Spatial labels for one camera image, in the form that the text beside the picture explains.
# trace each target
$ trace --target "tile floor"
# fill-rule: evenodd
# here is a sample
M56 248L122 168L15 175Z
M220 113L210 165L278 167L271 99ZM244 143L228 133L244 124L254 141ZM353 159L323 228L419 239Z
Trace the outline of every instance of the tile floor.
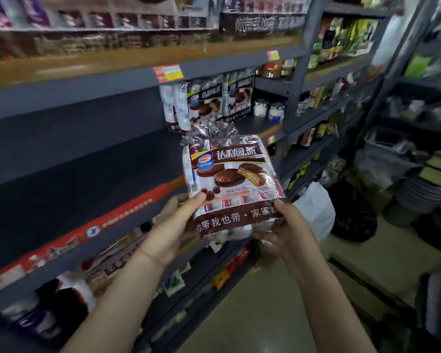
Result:
M373 286L413 304L423 272L441 271L441 252L379 218L378 231L363 244L330 236L322 246ZM380 320L387 307L350 280L338 276L348 297ZM281 260L253 269L188 338L178 353L313 353L315 345L300 291Z

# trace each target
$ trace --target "right arm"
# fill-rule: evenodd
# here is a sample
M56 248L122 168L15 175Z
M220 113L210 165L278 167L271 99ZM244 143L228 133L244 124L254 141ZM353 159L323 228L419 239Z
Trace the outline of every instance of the right arm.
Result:
M299 210L275 201L286 224L265 239L276 245L302 293L318 353L376 353Z

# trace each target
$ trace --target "person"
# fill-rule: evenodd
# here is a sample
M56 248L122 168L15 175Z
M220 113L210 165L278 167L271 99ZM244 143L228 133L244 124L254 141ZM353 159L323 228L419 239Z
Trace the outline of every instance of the person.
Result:
M184 194L168 201L140 249L61 353L131 351L162 273L176 257L182 236L197 233L190 218L205 200L201 192L190 199ZM292 204L275 200L274 206L284 216L284 224L261 237L276 246L300 287L317 352L375 353L308 222Z

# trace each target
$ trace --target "thin wrist band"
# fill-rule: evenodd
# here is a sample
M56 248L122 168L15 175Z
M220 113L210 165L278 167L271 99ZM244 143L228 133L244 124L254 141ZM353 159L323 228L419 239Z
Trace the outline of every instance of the thin wrist band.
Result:
M155 259L152 255L148 254L147 252L145 252L141 247L139 247L139 250L144 253L150 260L155 261L157 264L159 264L161 267L165 268L166 266L164 265L163 262L161 262L158 259Z

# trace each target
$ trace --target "price tag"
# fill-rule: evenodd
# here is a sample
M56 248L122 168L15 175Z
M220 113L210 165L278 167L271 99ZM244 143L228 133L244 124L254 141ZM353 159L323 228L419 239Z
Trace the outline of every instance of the price tag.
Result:
M266 54L268 55L269 61L278 61L279 60L278 51L266 51Z
M174 80L180 80L184 77L179 64L154 67L154 72L159 83L173 82Z

